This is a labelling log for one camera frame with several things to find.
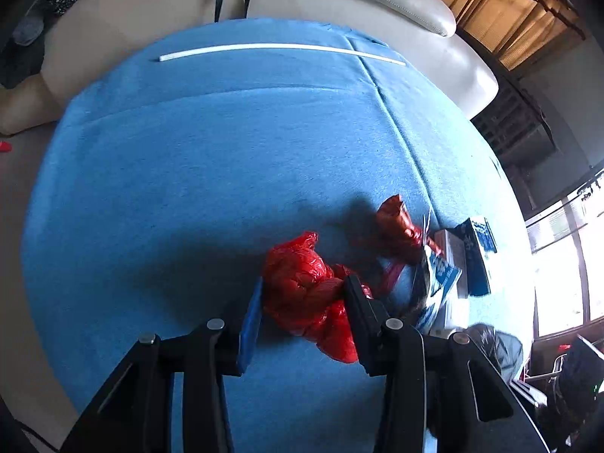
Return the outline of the black crumpled plastic bag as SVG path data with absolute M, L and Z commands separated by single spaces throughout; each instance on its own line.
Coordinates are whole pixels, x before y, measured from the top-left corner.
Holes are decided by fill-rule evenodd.
M 523 365 L 522 342 L 516 336 L 496 330 L 492 325 L 476 323 L 467 327 L 470 336 L 506 382 L 516 378 Z

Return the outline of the white thin stick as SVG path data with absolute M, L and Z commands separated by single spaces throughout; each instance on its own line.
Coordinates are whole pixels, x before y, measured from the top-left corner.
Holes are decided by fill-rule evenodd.
M 187 59 L 188 57 L 209 55 L 215 53 L 239 52 L 239 51 L 309 51 L 332 53 L 346 56 L 354 56 L 359 59 L 372 59 L 377 62 L 391 63 L 391 65 L 407 66 L 407 63 L 400 59 L 371 54 L 354 49 L 338 48 L 333 46 L 322 46 L 313 44 L 299 43 L 245 43 L 245 44 L 227 44 L 202 48 L 187 49 L 168 54 L 160 55 L 158 62 L 169 62 L 175 59 Z

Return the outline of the cream leather sofa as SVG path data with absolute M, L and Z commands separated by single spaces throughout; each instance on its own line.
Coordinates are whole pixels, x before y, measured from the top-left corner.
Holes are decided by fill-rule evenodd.
M 442 0 L 77 0 L 44 36 L 41 69 L 2 90 L 2 133 L 58 120 L 75 95 L 135 50 L 215 17 L 313 20 L 364 32 L 401 53 L 468 118 L 499 90 Z

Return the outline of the red plastic bag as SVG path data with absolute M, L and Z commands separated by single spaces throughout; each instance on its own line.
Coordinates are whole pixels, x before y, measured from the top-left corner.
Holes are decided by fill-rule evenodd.
M 344 303 L 349 268 L 330 266 L 315 251 L 318 234 L 300 236 L 273 247 L 262 272 L 263 310 L 283 330 L 313 342 L 335 361 L 358 360 Z

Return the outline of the orange window curtain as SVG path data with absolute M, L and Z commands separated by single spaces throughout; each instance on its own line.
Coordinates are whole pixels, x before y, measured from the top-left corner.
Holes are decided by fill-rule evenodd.
M 460 30 L 505 68 L 524 69 L 588 37 L 568 0 L 442 0 Z

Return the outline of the blue white torn carton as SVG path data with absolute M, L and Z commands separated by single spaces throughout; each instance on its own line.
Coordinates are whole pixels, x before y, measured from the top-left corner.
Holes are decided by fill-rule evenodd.
M 429 245 L 422 248 L 422 258 L 414 275 L 413 309 L 416 311 L 414 328 L 428 334 L 441 306 L 456 286 L 463 271 L 436 254 Z

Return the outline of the blue table cloth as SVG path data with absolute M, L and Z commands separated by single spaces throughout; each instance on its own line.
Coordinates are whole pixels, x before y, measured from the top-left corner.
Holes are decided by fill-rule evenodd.
M 407 66 L 309 51 L 354 49 Z M 377 452 L 386 378 L 283 330 L 263 310 L 267 253 L 305 231 L 389 316 L 414 327 L 414 275 L 380 285 L 378 208 L 399 194 L 428 236 L 489 221 L 499 251 L 473 320 L 529 344 L 530 250 L 496 154 L 444 93 L 372 37 L 325 23 L 229 20 L 171 35 L 71 101 L 23 234 L 43 344 L 81 413 L 144 334 L 184 336 L 262 285 L 252 360 L 223 379 L 233 451 Z

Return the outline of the white small carton box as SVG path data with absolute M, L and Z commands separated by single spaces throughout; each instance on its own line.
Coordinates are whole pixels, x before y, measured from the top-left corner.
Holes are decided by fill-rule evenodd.
M 458 280 L 460 297 L 485 297 L 492 293 L 490 280 L 499 248 L 485 217 L 470 217 L 455 228 L 436 231 L 434 239 L 446 260 L 462 270 L 465 283 Z

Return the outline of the red shiny snack wrapper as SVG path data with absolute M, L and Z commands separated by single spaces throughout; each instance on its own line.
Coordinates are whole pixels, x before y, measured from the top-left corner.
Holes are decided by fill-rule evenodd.
M 382 203 L 376 213 L 379 229 L 379 252 L 390 261 L 380 285 L 382 294 L 389 294 L 402 271 L 407 266 L 421 262 L 423 248 L 428 245 L 436 256 L 442 255 L 442 249 L 418 227 L 399 194 L 392 195 Z

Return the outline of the white baby crib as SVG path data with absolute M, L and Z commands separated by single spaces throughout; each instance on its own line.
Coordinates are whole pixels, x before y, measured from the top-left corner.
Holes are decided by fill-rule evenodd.
M 557 151 L 542 109 L 514 82 L 499 80 L 496 98 L 471 122 L 504 168 L 531 169 Z

